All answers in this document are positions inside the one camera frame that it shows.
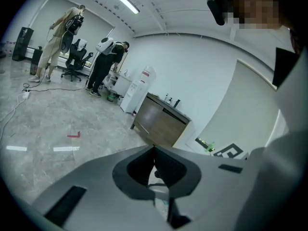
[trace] beige outfit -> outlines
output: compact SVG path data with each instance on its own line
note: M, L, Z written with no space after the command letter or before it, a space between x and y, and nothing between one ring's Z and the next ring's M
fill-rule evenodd
M57 66L60 56L60 43L62 35L65 32L65 24L68 20L79 14L78 8L70 8L65 14L67 17L58 25L52 39L44 46L43 53L40 57L38 67L45 68L51 58L51 66Z

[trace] ceiling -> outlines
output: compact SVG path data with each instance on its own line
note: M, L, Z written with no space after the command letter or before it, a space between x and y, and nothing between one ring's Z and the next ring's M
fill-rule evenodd
M134 14L119 0L93 0L117 17L133 37L158 33L190 33L217 38L256 55L272 65L276 47L292 50L287 28L253 31L218 26L207 0L130 0L140 13Z

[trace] cabinet door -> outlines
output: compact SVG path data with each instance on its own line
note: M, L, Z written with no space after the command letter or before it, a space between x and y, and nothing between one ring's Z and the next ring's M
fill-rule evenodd
M173 146L185 128L184 123L168 114L164 109L154 122L149 137L158 145Z
M140 110L136 115L136 121L147 132L150 133L155 120L162 112L163 107L149 98L145 98Z

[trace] black pants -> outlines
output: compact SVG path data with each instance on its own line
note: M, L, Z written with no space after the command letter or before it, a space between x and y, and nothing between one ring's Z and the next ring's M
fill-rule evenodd
M109 74L112 63L108 60L106 56L100 54L95 61L94 69L88 84L88 88L93 88L93 92L98 92L98 87Z

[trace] wooden cabinet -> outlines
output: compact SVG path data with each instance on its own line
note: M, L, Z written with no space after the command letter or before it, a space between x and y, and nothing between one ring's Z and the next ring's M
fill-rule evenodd
M173 146L190 119L159 98L148 93L131 126L153 143Z

